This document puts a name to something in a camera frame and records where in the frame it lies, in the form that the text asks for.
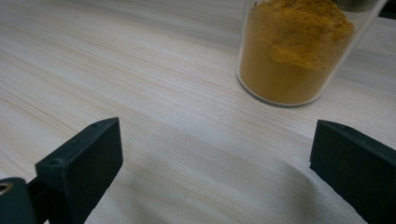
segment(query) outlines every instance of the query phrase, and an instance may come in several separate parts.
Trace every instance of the powder sample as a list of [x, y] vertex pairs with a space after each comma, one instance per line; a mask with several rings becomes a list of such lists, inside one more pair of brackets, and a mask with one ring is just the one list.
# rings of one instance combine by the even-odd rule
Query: powder sample
[[331, 0], [270, 0], [251, 9], [239, 76], [273, 103], [313, 100], [353, 36], [353, 24]]

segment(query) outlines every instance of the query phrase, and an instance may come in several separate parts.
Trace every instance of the black plastic jaw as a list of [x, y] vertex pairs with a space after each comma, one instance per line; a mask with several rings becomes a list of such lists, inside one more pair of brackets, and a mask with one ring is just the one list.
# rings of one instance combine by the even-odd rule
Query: black plastic jaw
[[10, 200], [26, 209], [8, 211], [14, 215], [7, 217], [2, 212], [0, 223], [43, 223], [47, 219], [51, 224], [84, 223], [111, 185], [122, 161], [119, 119], [88, 126], [37, 163], [37, 177], [27, 186], [20, 178], [3, 180], [12, 185], [12, 190], [0, 195], [0, 210], [7, 211]]
[[319, 120], [311, 166], [368, 223], [396, 223], [396, 151], [345, 125]]

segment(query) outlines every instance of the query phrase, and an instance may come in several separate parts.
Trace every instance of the wooden table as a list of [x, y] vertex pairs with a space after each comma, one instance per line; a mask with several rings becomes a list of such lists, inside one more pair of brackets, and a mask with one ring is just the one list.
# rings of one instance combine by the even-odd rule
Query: wooden table
[[124, 164], [87, 223], [364, 223], [309, 169], [318, 119], [396, 148], [396, 21], [323, 96], [263, 104], [235, 75], [242, 0], [1, 0], [0, 178], [120, 118]]

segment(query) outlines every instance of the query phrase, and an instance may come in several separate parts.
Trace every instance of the yellow powder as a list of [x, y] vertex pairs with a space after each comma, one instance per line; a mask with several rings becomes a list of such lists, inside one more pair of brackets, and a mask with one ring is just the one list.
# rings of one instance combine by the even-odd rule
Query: yellow powder
[[317, 96], [344, 53], [354, 27], [331, 0], [270, 0], [251, 9], [239, 76], [278, 104]]

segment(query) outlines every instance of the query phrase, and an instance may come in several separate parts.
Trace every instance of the clear plastic container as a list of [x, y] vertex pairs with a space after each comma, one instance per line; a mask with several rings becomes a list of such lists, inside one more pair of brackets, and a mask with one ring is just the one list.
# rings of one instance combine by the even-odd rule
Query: clear plastic container
[[237, 75], [271, 105], [315, 101], [387, 0], [247, 0]]

